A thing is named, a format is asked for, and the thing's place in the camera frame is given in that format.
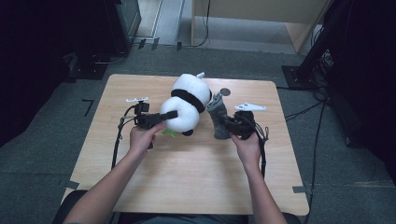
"gray carpet floor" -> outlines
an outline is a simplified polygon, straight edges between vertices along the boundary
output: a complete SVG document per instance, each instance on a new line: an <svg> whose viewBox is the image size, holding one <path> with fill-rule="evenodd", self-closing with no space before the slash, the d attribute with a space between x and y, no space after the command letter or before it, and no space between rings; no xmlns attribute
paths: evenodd
<svg viewBox="0 0 396 224"><path fill-rule="evenodd" d="M107 68L103 80L62 83L30 127L0 148L0 223L51 223L64 195L60 183L73 172L111 74L205 72L207 77L271 80L287 87L281 65L299 65L303 60L299 55L263 52L133 47L124 60ZM318 102L311 91L279 89L278 93L285 115ZM89 102L82 99L94 100L87 116ZM317 106L288 121L308 189L320 109ZM331 105L324 107L318 138L314 195L309 223L396 223L396 188L384 164L365 148L345 146L344 131Z"/></svg>

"stuffed toy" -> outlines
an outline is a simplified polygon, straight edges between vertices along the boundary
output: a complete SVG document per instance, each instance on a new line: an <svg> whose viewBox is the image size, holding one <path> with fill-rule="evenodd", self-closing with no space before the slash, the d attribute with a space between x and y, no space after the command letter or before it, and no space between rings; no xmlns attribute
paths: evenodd
<svg viewBox="0 0 396 224"><path fill-rule="evenodd" d="M171 98L163 102L161 114L177 110L177 118L165 121L167 129L190 136L198 124L200 113L212 98L212 92L202 78L205 73L197 76L181 75L174 83Z"/></svg>

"floor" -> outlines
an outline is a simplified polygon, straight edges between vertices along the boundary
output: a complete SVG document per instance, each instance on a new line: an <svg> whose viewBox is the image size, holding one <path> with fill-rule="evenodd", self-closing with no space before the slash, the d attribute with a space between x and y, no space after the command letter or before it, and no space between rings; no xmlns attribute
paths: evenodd
<svg viewBox="0 0 396 224"><path fill-rule="evenodd" d="M159 37L159 43L164 45L177 42L182 42L183 46L191 44L192 0L185 0L184 6L183 0L141 0L139 6L142 24L137 40L146 38L152 42L153 38ZM194 44L197 45L205 38L205 18L194 19ZM144 30L153 32L142 35ZM283 22L209 18L208 32L208 40L202 48L297 54ZM306 55L310 49L311 41L308 40L300 54Z"/></svg>

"wooden table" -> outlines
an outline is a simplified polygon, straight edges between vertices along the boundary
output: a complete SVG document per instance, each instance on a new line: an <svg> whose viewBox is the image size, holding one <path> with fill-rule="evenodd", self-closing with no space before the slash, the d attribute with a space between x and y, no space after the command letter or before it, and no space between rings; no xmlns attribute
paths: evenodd
<svg viewBox="0 0 396 224"><path fill-rule="evenodd" d="M206 17L208 1L192 1L192 45L194 44L194 17ZM332 0L216 0L210 2L209 17L285 22L292 45L296 52L300 52L331 2Z"/></svg>
<svg viewBox="0 0 396 224"><path fill-rule="evenodd" d="M71 180L79 189L90 189L110 171L117 126L125 110L134 103L125 99L148 97L150 113L158 113L170 97L176 77L112 75L96 110ZM288 128L271 81L205 78L212 92L231 90L224 97L229 116L234 105L245 101L265 105L266 111L254 112L255 120L269 128L266 150L265 180L283 212L303 216L308 213L304 193L294 193L302 186L299 169L291 146ZM118 161L129 146L129 131L122 130ZM159 133L154 149L138 167L114 211L252 214L248 180L231 139L216 140L207 112L192 136L176 138Z"/></svg>

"black band on toy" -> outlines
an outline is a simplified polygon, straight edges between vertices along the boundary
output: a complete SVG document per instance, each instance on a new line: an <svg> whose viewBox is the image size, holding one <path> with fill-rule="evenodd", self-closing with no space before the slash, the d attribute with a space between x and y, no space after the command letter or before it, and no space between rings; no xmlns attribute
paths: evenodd
<svg viewBox="0 0 396 224"><path fill-rule="evenodd" d="M204 105L201 103L198 98L196 98L194 95L191 93L184 91L184 90L172 90L171 91L171 96L177 96L180 99L189 102L191 105L195 106L197 108L199 113L202 113L205 111Z"/></svg>

